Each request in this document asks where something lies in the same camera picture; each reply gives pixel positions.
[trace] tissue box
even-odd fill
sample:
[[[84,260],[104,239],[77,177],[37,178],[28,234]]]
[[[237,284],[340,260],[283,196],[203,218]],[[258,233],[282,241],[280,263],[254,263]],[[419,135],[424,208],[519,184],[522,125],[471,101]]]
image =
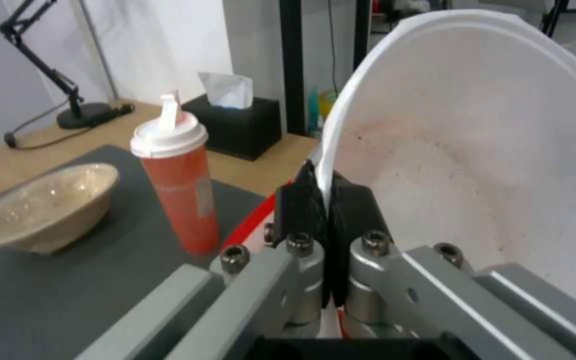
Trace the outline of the tissue box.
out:
[[[257,159],[282,137],[279,101],[254,97],[248,109],[213,106],[203,94],[181,105],[208,130],[208,150]]]

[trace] beige bowl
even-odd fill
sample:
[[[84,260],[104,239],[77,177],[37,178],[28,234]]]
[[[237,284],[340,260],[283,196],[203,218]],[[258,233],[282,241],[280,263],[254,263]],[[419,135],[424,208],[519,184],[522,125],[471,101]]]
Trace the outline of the beige bowl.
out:
[[[55,171],[0,198],[0,246],[52,253],[91,230],[110,207],[119,171],[83,164]]]

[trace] red cup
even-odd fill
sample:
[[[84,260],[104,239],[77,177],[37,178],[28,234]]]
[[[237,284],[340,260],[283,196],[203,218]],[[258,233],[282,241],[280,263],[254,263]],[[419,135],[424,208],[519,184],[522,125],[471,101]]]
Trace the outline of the red cup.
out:
[[[178,112],[171,110],[179,109],[173,97],[162,98],[162,116],[135,129],[130,150],[141,158],[182,247],[193,255],[206,255],[219,243],[204,145],[208,133],[190,112],[179,112],[177,117]]]

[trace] wooden table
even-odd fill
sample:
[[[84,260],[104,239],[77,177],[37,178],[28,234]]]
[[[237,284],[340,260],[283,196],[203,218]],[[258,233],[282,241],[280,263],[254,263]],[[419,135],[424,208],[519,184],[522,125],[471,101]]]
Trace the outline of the wooden table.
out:
[[[135,103],[135,106],[136,109],[131,114],[46,148],[12,150],[2,143],[0,192],[105,144],[127,150],[135,127],[159,116],[161,109],[158,105],[143,103]],[[53,123],[45,129],[19,136],[18,143],[21,146],[41,144],[68,133],[70,131],[62,130]],[[267,196],[296,173],[316,144],[317,140],[310,137],[285,134],[281,141],[255,161],[208,151],[210,176],[220,182]]]

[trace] metal bolt head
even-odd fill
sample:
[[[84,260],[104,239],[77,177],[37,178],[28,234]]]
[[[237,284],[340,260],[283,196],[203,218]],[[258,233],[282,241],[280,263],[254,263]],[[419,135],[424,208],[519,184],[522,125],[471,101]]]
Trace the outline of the metal bolt head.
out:
[[[223,249],[221,255],[221,269],[228,274],[238,274],[250,261],[250,251],[241,244],[231,245]]]
[[[464,253],[457,246],[451,243],[437,243],[432,247],[441,257],[453,264],[455,268],[461,269],[464,264]]]
[[[273,232],[275,231],[275,224],[267,222],[263,224],[263,242],[266,244],[273,243]]]
[[[384,231],[368,230],[361,237],[361,248],[372,256],[388,255],[391,237]]]
[[[286,239],[288,253],[303,258],[313,253],[313,238],[305,232],[289,234]]]

